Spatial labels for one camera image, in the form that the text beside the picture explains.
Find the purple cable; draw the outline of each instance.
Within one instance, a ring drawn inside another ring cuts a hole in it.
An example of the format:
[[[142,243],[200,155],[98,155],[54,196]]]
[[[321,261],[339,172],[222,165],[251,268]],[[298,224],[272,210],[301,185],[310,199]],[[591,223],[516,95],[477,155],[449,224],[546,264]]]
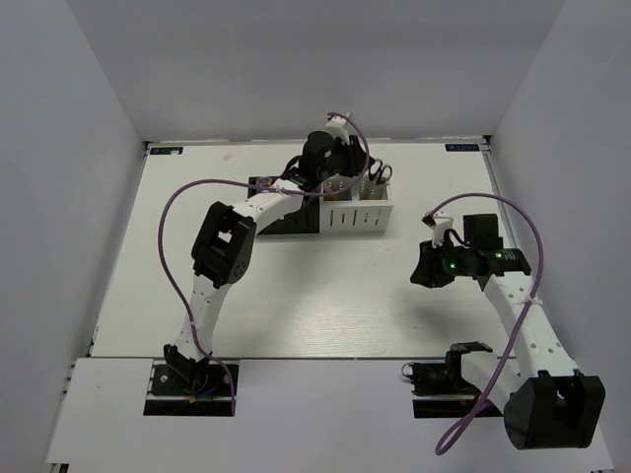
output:
[[[522,217],[526,219],[526,221],[530,225],[530,229],[534,233],[534,238],[536,239],[536,246],[539,253],[538,261],[537,261],[537,268],[536,268],[536,276],[534,277],[534,284],[532,285],[532,289],[530,289],[530,293],[529,293],[530,298],[531,299],[534,298],[536,296],[537,290],[539,289],[539,284],[541,284],[541,277],[543,276],[543,243],[541,241],[541,235],[539,234],[539,230],[536,228],[536,225],[534,224],[532,219],[528,216],[528,214],[524,211],[524,209],[522,209],[519,205],[510,201],[509,199],[500,197],[499,195],[486,194],[482,192],[470,192],[470,193],[460,194],[460,195],[451,197],[447,199],[445,202],[443,202],[442,204],[440,204],[438,207],[436,207],[434,210],[432,210],[430,214],[434,215],[436,212],[441,210],[447,204],[450,204],[454,202],[455,200],[463,199],[465,197],[487,197],[489,199],[499,200],[513,207],[517,212],[520,213],[520,215],[522,215]],[[506,364],[506,362],[509,359],[509,356],[511,355],[511,350],[513,350],[513,347],[515,346],[517,335],[520,332],[520,328],[522,328],[522,324],[524,323],[524,320],[526,319],[526,315],[531,305],[532,305],[531,301],[528,301],[524,304],[524,308],[522,308],[522,312],[520,313],[520,316],[518,317],[517,321],[515,322],[515,326],[513,327],[513,330],[511,331],[511,335],[509,336],[509,341],[506,344],[506,348],[504,349],[502,358],[500,358],[500,362],[497,364],[497,368],[493,371],[493,375],[489,379],[489,382],[484,388],[484,391],[482,391],[482,394],[480,395],[477,402],[473,406],[473,409],[471,409],[471,411],[466,416],[464,416],[462,419],[458,420],[451,427],[449,427],[448,430],[443,434],[441,439],[438,441],[436,445],[436,449],[434,450],[437,455],[442,455],[443,453],[447,452],[450,448],[452,448],[454,443],[456,443],[456,441],[464,433],[464,431],[469,426],[469,424],[471,424],[471,421],[475,418],[475,416],[477,416],[480,413],[480,411],[484,410],[486,407],[491,405],[491,402],[488,400],[489,394],[493,390],[493,387],[495,386],[497,379],[500,377],[500,373],[502,372],[504,365]]]
[[[357,136],[359,136],[360,139],[362,140],[362,142],[364,143],[364,149],[366,151],[366,161],[364,162],[364,168],[362,169],[361,173],[357,177],[355,177],[353,180],[351,180],[348,183],[348,185],[346,185],[344,188],[336,190],[334,192],[303,192],[302,190],[283,189],[282,193],[284,193],[284,194],[303,195],[303,196],[306,196],[306,197],[326,197],[326,196],[338,195],[338,194],[341,194],[343,192],[346,192],[348,189],[350,189],[355,184],[357,184],[361,180],[362,176],[366,173],[368,168],[370,167],[369,163],[370,163],[371,155],[370,155],[370,151],[368,149],[368,140],[366,139],[366,136],[364,135],[364,133],[362,132],[360,127],[357,125],[357,123],[355,123],[353,120],[351,120],[349,117],[347,117],[343,113],[339,113],[337,111],[330,112],[328,114],[328,116],[329,117],[330,116],[342,117],[346,121],[348,121],[353,128],[355,128],[355,131],[357,132]],[[181,291],[181,289],[179,288],[179,285],[175,281],[174,275],[171,273],[171,269],[169,269],[169,264],[167,263],[167,258],[165,257],[165,245],[164,245],[165,222],[167,221],[167,215],[169,213],[169,210],[171,209],[171,206],[173,205],[173,203],[175,202],[177,197],[183,191],[185,191],[187,189],[190,189],[191,187],[195,187],[197,185],[201,185],[201,184],[235,185],[237,187],[246,187],[248,189],[255,189],[255,190],[263,191],[263,192],[269,192],[270,188],[269,187],[265,187],[263,185],[245,184],[243,182],[236,182],[234,180],[226,180],[226,179],[199,179],[199,180],[194,180],[194,181],[189,182],[188,184],[185,184],[182,187],[180,187],[169,198],[169,200],[167,201],[167,204],[165,205],[164,210],[162,211],[162,216],[160,217],[160,223],[158,224],[158,255],[160,256],[160,263],[162,264],[162,269],[165,271],[165,274],[167,275],[167,279],[169,279],[169,282],[174,287],[175,292],[179,296],[179,299],[184,304],[184,308],[186,309],[186,315],[188,316],[188,321],[190,322],[190,331],[191,331],[191,334],[193,336],[193,343],[195,344],[195,348],[197,348],[197,351],[201,355],[203,355],[206,359],[210,360],[213,363],[216,363],[217,365],[219,365],[224,370],[224,372],[226,372],[226,376],[228,377],[228,381],[229,381],[229,385],[230,385],[231,406],[232,406],[232,413],[233,413],[233,416],[234,416],[235,415],[235,382],[233,380],[233,376],[230,373],[230,370],[228,369],[228,367],[226,366],[226,364],[224,362],[222,362],[221,360],[219,360],[216,357],[213,357],[211,354],[207,353],[203,349],[203,347],[201,346],[201,343],[199,343],[199,338],[197,336],[197,328],[195,327],[195,317],[193,316],[193,311],[190,308],[190,304],[188,303],[188,300],[186,299],[186,296]]]

